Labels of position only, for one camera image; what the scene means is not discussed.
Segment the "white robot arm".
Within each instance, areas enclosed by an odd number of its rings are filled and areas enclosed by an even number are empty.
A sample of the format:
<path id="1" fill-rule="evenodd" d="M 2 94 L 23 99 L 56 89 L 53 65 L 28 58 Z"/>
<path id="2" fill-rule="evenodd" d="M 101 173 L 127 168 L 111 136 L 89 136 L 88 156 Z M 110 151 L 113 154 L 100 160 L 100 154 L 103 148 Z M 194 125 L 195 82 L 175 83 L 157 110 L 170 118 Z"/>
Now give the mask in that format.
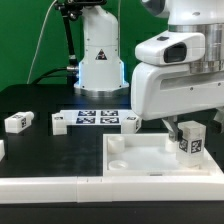
<path id="1" fill-rule="evenodd" d="M 181 114 L 215 108 L 213 129 L 224 132 L 224 0 L 140 0 L 168 29 L 135 48 L 132 111 L 162 119 L 173 141 Z"/>

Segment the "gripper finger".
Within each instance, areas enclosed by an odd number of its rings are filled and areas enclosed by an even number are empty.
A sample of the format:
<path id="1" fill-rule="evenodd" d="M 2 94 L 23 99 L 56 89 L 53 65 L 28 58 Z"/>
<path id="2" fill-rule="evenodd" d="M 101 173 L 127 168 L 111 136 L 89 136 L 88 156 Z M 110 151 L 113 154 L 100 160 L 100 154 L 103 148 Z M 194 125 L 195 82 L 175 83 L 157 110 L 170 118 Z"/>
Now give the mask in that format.
<path id="1" fill-rule="evenodd" d="M 169 139 L 172 142 L 178 142 L 182 139 L 183 131 L 178 128 L 177 117 L 170 116 L 162 119 L 164 125 L 168 129 Z"/>
<path id="2" fill-rule="evenodd" d="M 215 133 L 224 133 L 224 106 L 219 107 L 217 112 L 210 122 L 212 131 Z"/>

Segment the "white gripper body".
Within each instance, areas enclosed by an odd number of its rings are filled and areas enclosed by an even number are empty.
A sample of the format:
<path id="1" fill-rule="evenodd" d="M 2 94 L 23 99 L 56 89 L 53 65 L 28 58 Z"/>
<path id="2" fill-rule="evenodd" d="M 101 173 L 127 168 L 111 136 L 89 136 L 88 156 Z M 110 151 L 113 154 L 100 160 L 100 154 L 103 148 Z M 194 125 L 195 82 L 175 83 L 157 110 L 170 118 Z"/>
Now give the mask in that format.
<path id="1" fill-rule="evenodd" d="M 131 108 L 143 120 L 224 106 L 224 71 L 191 74 L 188 64 L 140 63 L 131 84 Z"/>

